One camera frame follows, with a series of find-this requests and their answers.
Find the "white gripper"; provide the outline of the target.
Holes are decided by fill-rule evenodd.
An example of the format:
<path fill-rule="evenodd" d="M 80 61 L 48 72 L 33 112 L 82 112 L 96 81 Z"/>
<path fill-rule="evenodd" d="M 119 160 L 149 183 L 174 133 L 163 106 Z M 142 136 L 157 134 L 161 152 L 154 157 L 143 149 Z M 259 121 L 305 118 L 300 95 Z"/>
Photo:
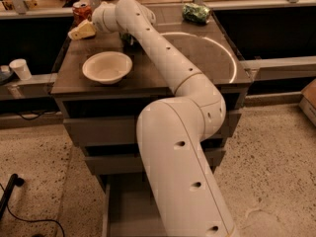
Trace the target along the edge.
<path fill-rule="evenodd" d="M 94 10 L 92 14 L 92 22 L 89 20 L 82 21 L 77 27 L 73 28 L 68 33 L 68 36 L 72 40 L 90 38 L 96 34 L 95 27 L 104 33 L 117 32 L 119 30 L 119 25 L 117 23 L 116 5 L 111 3 L 102 3 Z"/>

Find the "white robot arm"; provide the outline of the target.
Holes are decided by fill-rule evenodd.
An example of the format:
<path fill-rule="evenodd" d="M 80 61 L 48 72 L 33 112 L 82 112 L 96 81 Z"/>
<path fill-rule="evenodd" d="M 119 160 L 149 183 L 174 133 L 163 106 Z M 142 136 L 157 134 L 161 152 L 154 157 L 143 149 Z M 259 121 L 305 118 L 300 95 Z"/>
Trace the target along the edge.
<path fill-rule="evenodd" d="M 136 137 L 165 231 L 170 237 L 240 237 L 200 143 L 224 123 L 226 106 L 213 83 L 153 27 L 154 13 L 135 0 L 103 3 L 68 33 L 132 35 L 174 94 L 140 113 Z"/>

